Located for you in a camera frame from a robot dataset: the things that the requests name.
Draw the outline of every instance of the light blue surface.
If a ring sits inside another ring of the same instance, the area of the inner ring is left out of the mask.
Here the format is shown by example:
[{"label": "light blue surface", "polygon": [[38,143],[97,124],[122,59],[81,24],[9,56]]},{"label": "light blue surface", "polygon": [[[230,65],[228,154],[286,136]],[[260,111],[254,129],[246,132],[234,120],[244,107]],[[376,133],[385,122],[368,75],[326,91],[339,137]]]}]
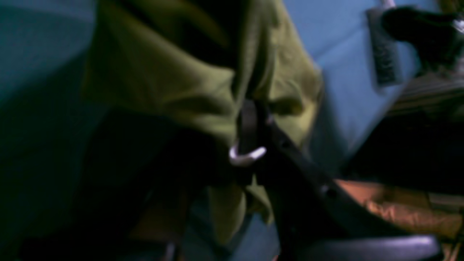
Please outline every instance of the light blue surface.
[{"label": "light blue surface", "polygon": [[[325,169],[336,171],[356,150],[386,106],[403,85],[377,88],[366,10],[379,0],[286,0],[289,13],[308,52],[322,68],[326,100],[316,124],[311,154]],[[402,0],[397,5],[417,5],[438,11],[436,1]],[[403,79],[416,72],[413,50],[398,44]]]},{"label": "light blue surface", "polygon": [[[305,47],[324,72],[325,117],[317,123],[312,146],[314,157],[333,169],[362,142],[375,116],[400,89],[379,91],[373,84],[365,10],[378,2],[285,2]],[[78,95],[94,3],[0,0],[0,253],[26,230],[40,235],[59,224],[57,213],[69,205],[86,143],[106,112]],[[433,0],[397,3],[437,9]],[[411,77],[411,50],[400,45],[400,56],[405,78]],[[254,251],[275,244],[275,229],[253,222],[257,225],[234,260],[257,258]],[[252,244],[256,240],[261,246]]]}]

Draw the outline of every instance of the dark strap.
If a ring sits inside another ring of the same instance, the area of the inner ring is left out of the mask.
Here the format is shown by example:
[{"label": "dark strap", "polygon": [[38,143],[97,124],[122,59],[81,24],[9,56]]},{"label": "dark strap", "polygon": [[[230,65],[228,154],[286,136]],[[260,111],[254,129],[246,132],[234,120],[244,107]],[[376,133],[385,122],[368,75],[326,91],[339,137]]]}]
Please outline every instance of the dark strap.
[{"label": "dark strap", "polygon": [[255,103],[246,99],[238,120],[238,153],[247,154],[258,147],[258,115]]}]

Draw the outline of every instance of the striped fabric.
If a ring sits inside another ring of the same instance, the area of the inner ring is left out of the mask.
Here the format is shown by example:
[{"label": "striped fabric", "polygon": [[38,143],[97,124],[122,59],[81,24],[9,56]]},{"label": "striped fabric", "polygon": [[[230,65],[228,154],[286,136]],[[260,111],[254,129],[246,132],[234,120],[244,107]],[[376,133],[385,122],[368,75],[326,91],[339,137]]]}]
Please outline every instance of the striped fabric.
[{"label": "striped fabric", "polygon": [[447,76],[429,73],[411,81],[387,117],[425,112],[430,119],[464,119],[464,70]]}]

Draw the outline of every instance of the green cloth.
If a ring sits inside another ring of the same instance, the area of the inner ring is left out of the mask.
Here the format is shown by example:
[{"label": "green cloth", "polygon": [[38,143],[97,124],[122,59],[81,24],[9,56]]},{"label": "green cloth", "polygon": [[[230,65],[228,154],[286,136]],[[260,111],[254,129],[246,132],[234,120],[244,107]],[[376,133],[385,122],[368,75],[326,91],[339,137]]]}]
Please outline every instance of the green cloth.
[{"label": "green cloth", "polygon": [[[84,97],[163,115],[212,135],[221,175],[231,173],[227,149],[237,138],[236,118],[248,88],[302,144],[322,81],[281,1],[99,2]],[[239,229],[247,204],[272,220],[265,190],[256,184],[242,188],[231,182],[209,193],[219,242]],[[255,200],[247,203],[245,193]]]}]

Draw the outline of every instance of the tan fabric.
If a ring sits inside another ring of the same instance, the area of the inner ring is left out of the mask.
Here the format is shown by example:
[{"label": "tan fabric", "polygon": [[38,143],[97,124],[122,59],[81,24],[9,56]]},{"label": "tan fabric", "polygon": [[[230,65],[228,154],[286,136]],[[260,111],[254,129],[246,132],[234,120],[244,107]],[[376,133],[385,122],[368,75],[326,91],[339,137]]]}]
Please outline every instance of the tan fabric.
[{"label": "tan fabric", "polygon": [[[321,77],[280,0],[100,0],[85,98],[210,134],[220,147],[218,172],[227,175],[225,151],[237,138],[248,88],[301,144],[320,102]],[[263,188],[246,191],[272,220]],[[225,243],[246,211],[243,188],[230,183],[209,192],[217,236]]]},{"label": "tan fabric", "polygon": [[461,250],[461,243],[454,244],[441,244],[443,249],[443,255],[445,258],[443,261],[458,261],[458,254]]},{"label": "tan fabric", "polygon": [[336,180],[353,199],[365,206],[368,201],[395,202],[414,207],[428,208],[427,194],[423,191],[391,187],[379,183]]},{"label": "tan fabric", "polygon": [[369,201],[366,208],[398,227],[416,233],[435,234],[455,239],[462,227],[463,218],[458,214],[449,214],[431,209],[423,209],[398,203],[382,204]]}]

